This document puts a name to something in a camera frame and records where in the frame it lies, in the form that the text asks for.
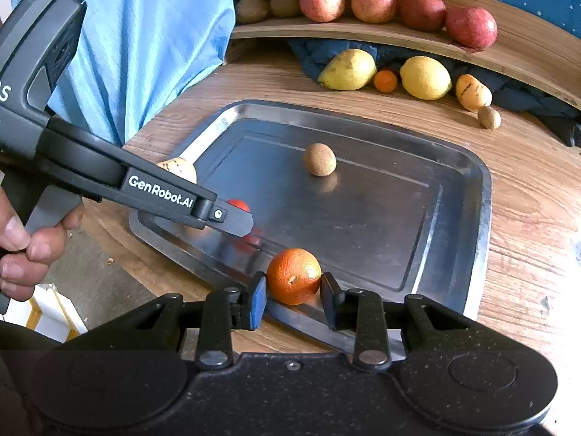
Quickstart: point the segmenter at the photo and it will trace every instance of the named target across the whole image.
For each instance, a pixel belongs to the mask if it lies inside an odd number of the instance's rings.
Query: dark blue cloth
[[[410,57],[432,57],[446,67],[453,84],[460,75],[473,75],[490,89],[496,106],[512,112],[530,112],[567,146],[581,146],[581,112],[578,109],[492,70],[449,57],[384,44],[340,39],[289,39],[288,43],[300,60],[304,73],[315,81],[331,59],[346,49],[362,49],[373,56],[379,69],[390,68],[398,72]]]

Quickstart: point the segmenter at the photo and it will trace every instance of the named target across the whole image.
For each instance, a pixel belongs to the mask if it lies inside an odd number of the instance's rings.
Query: red tomato
[[[244,210],[248,213],[251,212],[251,209],[248,208],[248,205],[246,203],[244,203],[242,200],[236,200],[234,198],[232,200],[228,200],[226,203],[229,203],[232,206],[235,206],[236,208],[240,208],[241,210]]]

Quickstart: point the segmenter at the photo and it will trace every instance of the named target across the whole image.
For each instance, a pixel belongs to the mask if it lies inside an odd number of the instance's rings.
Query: white and yellow box
[[[10,300],[4,321],[25,326],[59,342],[86,332],[86,326],[71,300],[55,290],[38,285],[30,300]]]

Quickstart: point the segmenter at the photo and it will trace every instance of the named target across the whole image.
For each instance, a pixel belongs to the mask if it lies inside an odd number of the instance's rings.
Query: wooden table
[[[560,390],[545,422],[559,436],[575,427],[581,375],[574,353],[576,299],[581,296],[581,156],[566,148],[536,118],[501,111],[496,131],[481,129],[474,114],[445,97],[425,102],[403,92],[373,89],[333,92],[303,75],[292,53],[267,42],[223,65],[167,106],[127,145],[160,161],[204,118],[233,101],[283,101],[390,122],[464,146],[493,177],[490,255],[479,321],[547,356]],[[127,209],[87,202],[84,228],[115,261],[155,294],[179,292],[187,300],[208,289],[196,277],[129,231]],[[320,344],[266,322],[233,334],[237,351],[317,352]]]

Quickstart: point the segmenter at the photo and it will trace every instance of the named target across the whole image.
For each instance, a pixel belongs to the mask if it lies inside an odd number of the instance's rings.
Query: hand
[[[62,256],[67,230],[81,224],[84,206],[71,211],[54,228],[42,228],[30,236],[0,187],[0,248],[21,251],[0,259],[0,291],[24,302],[34,293],[34,285],[43,281],[51,263]]]

